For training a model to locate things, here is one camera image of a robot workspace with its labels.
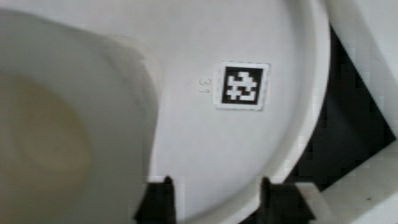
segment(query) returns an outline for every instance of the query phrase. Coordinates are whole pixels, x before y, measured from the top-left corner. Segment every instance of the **black and white square marker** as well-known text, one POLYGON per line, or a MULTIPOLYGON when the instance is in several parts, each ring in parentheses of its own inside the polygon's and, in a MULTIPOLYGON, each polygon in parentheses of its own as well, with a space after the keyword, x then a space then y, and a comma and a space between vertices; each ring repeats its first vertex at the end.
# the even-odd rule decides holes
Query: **black and white square marker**
POLYGON ((216 108, 263 109, 268 68, 268 64, 222 63, 215 86, 216 108))

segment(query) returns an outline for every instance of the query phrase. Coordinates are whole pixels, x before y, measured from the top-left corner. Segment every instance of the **curved edge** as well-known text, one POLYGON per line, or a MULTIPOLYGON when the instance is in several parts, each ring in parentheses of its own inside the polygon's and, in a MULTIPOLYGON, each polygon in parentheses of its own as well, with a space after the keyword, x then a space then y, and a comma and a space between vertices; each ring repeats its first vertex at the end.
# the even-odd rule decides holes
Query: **curved edge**
MULTIPOLYGON (((312 45, 312 58, 309 60, 309 66, 312 67, 312 74, 318 75, 310 76, 309 78, 314 77, 314 79, 307 80, 307 82, 310 83, 310 90, 303 93, 305 95, 302 99, 305 106, 302 107, 303 111, 300 111, 295 128, 291 128, 295 130, 298 128, 300 135, 295 135, 296 132, 287 133, 287 143, 282 144, 282 148, 289 148, 291 150, 275 154, 277 159, 270 161, 270 166, 266 166, 264 168, 264 170, 270 169, 270 172, 264 172, 263 174, 264 176, 268 175, 271 177, 273 183, 280 183, 284 181, 295 163, 300 159, 316 125, 328 80, 330 30, 325 2, 323 0, 300 0, 300 2, 305 15, 303 24, 307 24, 305 29, 309 30, 307 44, 309 46, 312 45)), ((263 176, 257 176, 252 184, 247 186, 238 196, 225 203, 222 209, 213 211, 206 218, 200 218, 200 220, 193 220, 190 222, 191 224, 236 224, 245 220, 259 206, 261 179, 263 176)))
POLYGON ((298 117, 291 128, 291 130, 298 130, 300 134, 296 135, 296 131, 289 131, 280 147, 289 150, 279 150, 275 153, 275 159, 270 161, 270 165, 266 166, 266 170, 270 170, 266 174, 273 183, 280 183, 284 181, 307 146, 318 121, 328 80, 330 29, 325 2, 323 0, 302 0, 302 7, 305 24, 309 24, 305 28, 310 33, 307 35, 309 49, 312 46, 312 58, 309 58, 307 66, 309 70, 312 70, 312 74, 316 75, 309 77, 309 80, 305 80, 307 83, 310 83, 309 91, 303 92, 300 102, 303 107, 302 110, 296 111, 298 117))

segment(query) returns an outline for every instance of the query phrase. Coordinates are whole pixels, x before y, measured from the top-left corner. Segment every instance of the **circular opening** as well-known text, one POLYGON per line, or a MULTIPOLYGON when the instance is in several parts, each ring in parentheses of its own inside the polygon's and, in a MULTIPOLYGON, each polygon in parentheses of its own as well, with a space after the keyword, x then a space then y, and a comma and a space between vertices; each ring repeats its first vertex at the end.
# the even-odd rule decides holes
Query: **circular opening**
POLYGON ((62 98, 7 74, 0 74, 0 124, 0 223, 35 223, 81 191, 90 142, 62 98))

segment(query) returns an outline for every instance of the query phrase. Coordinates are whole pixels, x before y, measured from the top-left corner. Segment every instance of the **white plastic part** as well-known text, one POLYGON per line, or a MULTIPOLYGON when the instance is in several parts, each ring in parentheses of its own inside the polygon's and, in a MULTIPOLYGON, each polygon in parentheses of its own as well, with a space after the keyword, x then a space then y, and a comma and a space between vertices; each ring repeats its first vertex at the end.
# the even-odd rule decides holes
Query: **white plastic part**
MULTIPOLYGON (((332 27, 398 135, 398 1, 328 0, 332 27)), ((396 223, 396 142, 325 190, 342 223, 396 223)))
POLYGON ((156 122, 140 53, 5 10, 0 33, 0 222, 127 223, 156 122))
POLYGON ((181 222, 236 224, 259 205, 261 178, 284 180, 314 128, 328 74, 323 2, 1 0, 0 7, 133 43, 152 58, 147 70, 163 81, 151 76, 161 98, 149 181, 174 179, 181 222), (222 61, 270 65, 259 111, 215 107, 222 61))
POLYGON ((296 189, 314 215, 310 224, 341 224, 314 184, 296 183, 296 189))

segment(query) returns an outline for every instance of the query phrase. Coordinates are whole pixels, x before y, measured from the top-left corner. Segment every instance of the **dark gap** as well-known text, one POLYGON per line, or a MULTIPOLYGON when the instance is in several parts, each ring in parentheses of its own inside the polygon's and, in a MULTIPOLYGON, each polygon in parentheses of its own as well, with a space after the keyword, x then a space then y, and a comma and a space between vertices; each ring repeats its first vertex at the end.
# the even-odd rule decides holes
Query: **dark gap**
POLYGON ((346 51, 332 32, 326 95, 305 152, 286 182, 323 190, 394 141, 346 51))

